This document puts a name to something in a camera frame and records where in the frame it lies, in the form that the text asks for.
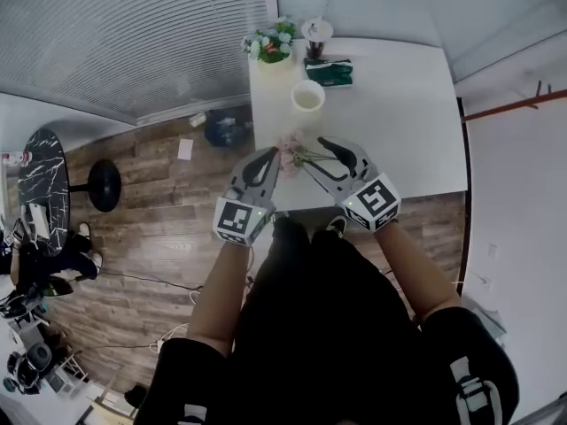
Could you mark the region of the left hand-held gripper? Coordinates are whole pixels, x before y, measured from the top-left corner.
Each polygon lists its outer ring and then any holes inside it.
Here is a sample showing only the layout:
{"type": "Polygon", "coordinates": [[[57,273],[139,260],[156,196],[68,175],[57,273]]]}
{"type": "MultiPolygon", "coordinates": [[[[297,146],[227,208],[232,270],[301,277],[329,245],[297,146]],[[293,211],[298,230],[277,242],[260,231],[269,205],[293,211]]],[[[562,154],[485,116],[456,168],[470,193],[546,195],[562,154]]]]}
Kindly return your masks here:
{"type": "Polygon", "coordinates": [[[267,147],[249,154],[232,170],[230,188],[217,199],[214,233],[229,243],[252,246],[276,207],[270,201],[280,170],[281,151],[267,147]],[[260,198],[242,191],[259,191],[260,198]]]}

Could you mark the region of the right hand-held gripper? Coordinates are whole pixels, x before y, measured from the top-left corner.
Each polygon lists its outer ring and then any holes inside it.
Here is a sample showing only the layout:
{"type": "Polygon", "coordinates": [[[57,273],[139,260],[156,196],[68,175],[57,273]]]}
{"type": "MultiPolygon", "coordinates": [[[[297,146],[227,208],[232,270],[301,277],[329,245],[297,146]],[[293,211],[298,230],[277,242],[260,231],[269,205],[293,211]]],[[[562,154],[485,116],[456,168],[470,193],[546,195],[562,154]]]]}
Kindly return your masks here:
{"type": "Polygon", "coordinates": [[[342,196],[337,204],[348,218],[377,232],[397,216],[401,202],[398,191],[386,173],[370,167],[369,157],[360,145],[338,137],[320,136],[317,141],[335,155],[349,174],[336,176],[319,165],[303,168],[332,196],[342,196]]]}

